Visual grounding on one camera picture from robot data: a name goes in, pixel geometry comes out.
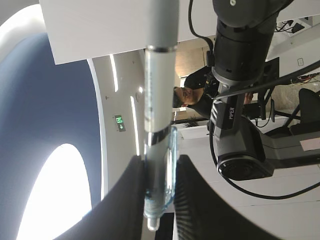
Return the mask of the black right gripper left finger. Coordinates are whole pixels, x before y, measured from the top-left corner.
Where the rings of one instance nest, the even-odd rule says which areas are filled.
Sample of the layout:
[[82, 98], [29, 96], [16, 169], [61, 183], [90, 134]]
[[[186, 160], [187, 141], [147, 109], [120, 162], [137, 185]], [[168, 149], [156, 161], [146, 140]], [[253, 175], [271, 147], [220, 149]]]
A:
[[56, 239], [140, 240], [146, 191], [144, 170], [141, 157], [133, 156], [103, 200]]

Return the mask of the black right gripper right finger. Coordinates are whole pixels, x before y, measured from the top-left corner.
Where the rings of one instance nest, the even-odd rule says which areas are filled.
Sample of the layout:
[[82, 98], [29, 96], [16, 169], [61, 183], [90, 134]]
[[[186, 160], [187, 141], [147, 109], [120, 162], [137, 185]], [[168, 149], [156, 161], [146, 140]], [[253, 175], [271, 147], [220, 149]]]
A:
[[174, 208], [180, 240], [275, 240], [225, 202], [188, 155], [176, 164]]

